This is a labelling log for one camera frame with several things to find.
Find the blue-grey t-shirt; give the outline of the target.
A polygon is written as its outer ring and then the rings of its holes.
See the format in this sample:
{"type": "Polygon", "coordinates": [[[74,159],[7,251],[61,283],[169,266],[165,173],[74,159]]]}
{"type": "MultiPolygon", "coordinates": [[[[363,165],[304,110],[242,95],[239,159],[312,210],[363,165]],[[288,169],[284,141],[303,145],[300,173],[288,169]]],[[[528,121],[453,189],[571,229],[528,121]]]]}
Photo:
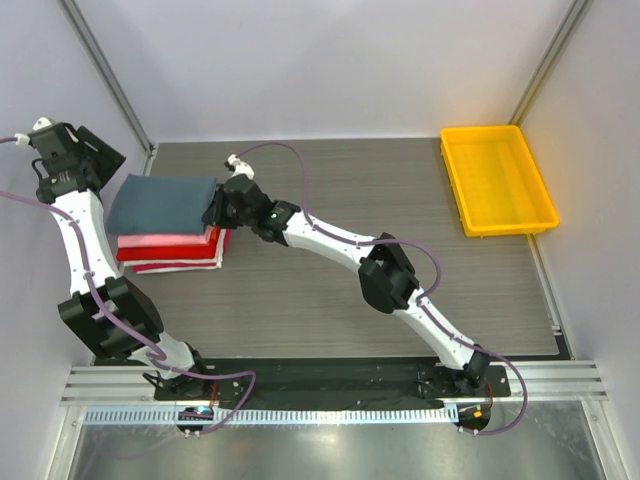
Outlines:
{"type": "Polygon", "coordinates": [[[130,174],[106,220],[111,235],[202,234],[202,215],[211,205],[215,177],[159,177],[130,174]]]}

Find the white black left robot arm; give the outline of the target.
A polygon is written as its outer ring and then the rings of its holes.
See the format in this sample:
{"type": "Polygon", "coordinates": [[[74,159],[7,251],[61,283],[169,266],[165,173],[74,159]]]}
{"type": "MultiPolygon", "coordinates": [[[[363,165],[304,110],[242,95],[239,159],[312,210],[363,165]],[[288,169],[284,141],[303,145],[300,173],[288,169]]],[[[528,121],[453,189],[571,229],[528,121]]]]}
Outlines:
{"type": "Polygon", "coordinates": [[[86,127],[39,118],[28,135],[38,154],[38,206],[57,222],[70,268],[63,323],[99,360],[152,368],[144,378],[158,397],[198,400],[212,375],[198,352],[165,332],[149,297],[119,270],[104,226],[102,188],[125,158],[86,127]]]}

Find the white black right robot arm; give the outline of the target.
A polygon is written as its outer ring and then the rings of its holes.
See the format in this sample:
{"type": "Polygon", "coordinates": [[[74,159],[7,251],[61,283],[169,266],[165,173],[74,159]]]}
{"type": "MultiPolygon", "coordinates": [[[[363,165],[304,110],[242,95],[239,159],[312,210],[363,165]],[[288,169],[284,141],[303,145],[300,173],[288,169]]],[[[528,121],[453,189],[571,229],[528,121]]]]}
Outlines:
{"type": "Polygon", "coordinates": [[[490,356],[433,305],[402,247],[387,233],[375,238],[340,229],[284,200],[272,200],[244,174],[216,187],[202,216],[221,229],[247,227],[262,240],[304,249],[357,274],[364,301],[409,325],[448,369],[453,388],[476,394],[487,382],[490,356]]]}

